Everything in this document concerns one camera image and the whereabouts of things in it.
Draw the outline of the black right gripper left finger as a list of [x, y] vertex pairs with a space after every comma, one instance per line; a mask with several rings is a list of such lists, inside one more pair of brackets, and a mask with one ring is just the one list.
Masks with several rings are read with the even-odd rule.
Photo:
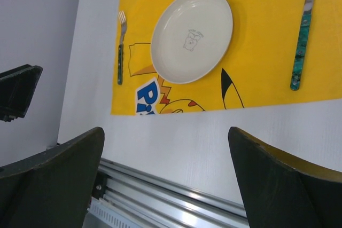
[[82, 227], [105, 134], [95, 127], [1, 167], [1, 227]]

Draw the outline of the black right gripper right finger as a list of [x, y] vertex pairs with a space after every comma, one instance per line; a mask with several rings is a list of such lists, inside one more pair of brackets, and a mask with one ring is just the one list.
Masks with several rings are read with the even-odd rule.
[[250, 227], [341, 227], [341, 173], [273, 147], [238, 127], [230, 154]]

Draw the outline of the cream round plate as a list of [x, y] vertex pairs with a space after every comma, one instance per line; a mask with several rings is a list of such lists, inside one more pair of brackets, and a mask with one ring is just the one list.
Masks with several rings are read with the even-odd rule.
[[204, 77], [224, 57], [233, 27], [227, 0], [174, 0], [152, 34], [154, 69], [164, 80], [175, 84]]

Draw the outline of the silver fork green handle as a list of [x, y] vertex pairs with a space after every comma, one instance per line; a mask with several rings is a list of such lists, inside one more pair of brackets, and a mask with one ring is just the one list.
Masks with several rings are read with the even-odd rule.
[[123, 11], [118, 12], [118, 19], [120, 21], [121, 25], [121, 34], [120, 34], [120, 40], [119, 40], [119, 46], [118, 46], [118, 78], [117, 82], [118, 85], [122, 84], [123, 80], [123, 40], [125, 37], [125, 33], [127, 31], [127, 19], [125, 16], [125, 13]]

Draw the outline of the silver spoon green handle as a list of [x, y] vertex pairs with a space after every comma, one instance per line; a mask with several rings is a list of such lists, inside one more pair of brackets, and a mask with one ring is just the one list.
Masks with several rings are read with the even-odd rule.
[[292, 91], [297, 91], [300, 89], [301, 77], [304, 68], [306, 49], [309, 38], [310, 24], [312, 20], [313, 6], [314, 0], [305, 0], [290, 82], [290, 89]]

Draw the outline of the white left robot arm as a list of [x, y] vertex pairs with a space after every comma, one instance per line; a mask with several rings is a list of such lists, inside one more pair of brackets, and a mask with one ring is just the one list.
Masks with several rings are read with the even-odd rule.
[[1, 73], [1, 120], [24, 118], [43, 68], [25, 64]]

